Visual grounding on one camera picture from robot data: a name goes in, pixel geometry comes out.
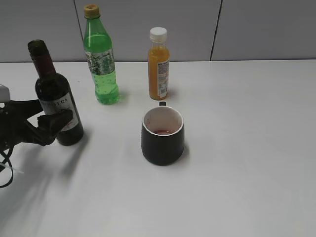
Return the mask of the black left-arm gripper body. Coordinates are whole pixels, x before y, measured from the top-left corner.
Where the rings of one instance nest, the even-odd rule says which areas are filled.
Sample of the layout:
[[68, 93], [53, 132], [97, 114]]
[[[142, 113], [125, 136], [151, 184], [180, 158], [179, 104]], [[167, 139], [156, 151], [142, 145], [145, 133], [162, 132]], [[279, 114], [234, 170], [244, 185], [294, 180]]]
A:
[[9, 102], [0, 109], [0, 147], [9, 148], [24, 142], [26, 120], [15, 116], [9, 109]]

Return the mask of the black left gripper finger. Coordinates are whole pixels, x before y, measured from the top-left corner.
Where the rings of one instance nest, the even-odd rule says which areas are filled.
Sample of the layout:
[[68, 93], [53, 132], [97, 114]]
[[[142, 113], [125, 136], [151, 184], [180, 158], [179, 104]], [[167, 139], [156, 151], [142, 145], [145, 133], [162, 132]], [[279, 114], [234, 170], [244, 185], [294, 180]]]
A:
[[9, 102], [9, 109], [15, 116], [22, 120], [27, 120], [43, 111], [38, 99], [28, 101], [11, 100]]
[[37, 127], [26, 120], [24, 122], [26, 126], [24, 142], [41, 146], [50, 145], [72, 119], [71, 110], [62, 110], [60, 113], [38, 117]]

